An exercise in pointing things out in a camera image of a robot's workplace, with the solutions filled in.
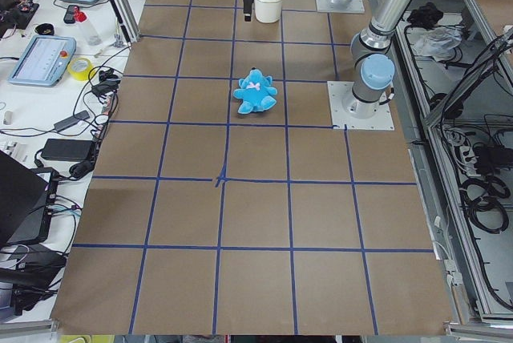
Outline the white trash can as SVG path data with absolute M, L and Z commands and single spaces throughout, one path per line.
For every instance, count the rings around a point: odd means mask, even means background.
M 281 18 L 283 0 L 255 0 L 256 19 L 262 23 L 275 23 Z

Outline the blue teddy bear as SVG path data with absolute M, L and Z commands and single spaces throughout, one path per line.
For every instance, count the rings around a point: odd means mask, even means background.
M 271 109 L 277 104 L 275 95 L 277 89 L 273 87 L 272 76 L 264 76 L 255 67 L 244 79 L 239 79 L 239 87 L 233 92 L 233 96 L 242 101 L 237 111 L 241 115 Z

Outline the clear red-capped bottle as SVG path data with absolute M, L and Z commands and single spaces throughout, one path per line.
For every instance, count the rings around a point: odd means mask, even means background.
M 74 8 L 74 19 L 88 45 L 97 46 L 102 43 L 102 39 L 90 19 L 78 6 Z

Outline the black phone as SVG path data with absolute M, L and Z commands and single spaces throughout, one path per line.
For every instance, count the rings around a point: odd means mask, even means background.
M 63 17 L 63 22 L 67 25 L 75 24 L 75 12 L 80 11 L 79 6 L 70 4 Z

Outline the yellow tape roll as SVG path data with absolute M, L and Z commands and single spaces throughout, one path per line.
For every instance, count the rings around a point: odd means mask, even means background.
M 72 59 L 67 65 L 67 71 L 77 81 L 88 81 L 96 72 L 92 62 L 84 57 Z

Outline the black small dongle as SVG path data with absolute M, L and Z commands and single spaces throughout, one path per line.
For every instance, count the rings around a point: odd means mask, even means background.
M 90 118 L 89 112 L 84 110 L 62 119 L 54 124 L 54 131 L 60 133 L 74 125 Z

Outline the near teach pendant tablet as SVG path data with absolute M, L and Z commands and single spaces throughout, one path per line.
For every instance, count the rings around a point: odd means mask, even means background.
M 72 37 L 35 35 L 12 70 L 8 83 L 52 87 L 63 76 L 76 50 Z

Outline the black laptop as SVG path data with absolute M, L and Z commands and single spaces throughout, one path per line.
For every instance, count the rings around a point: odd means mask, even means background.
M 32 245 L 48 237 L 55 203 L 57 171 L 29 169 L 1 154 L 1 246 Z

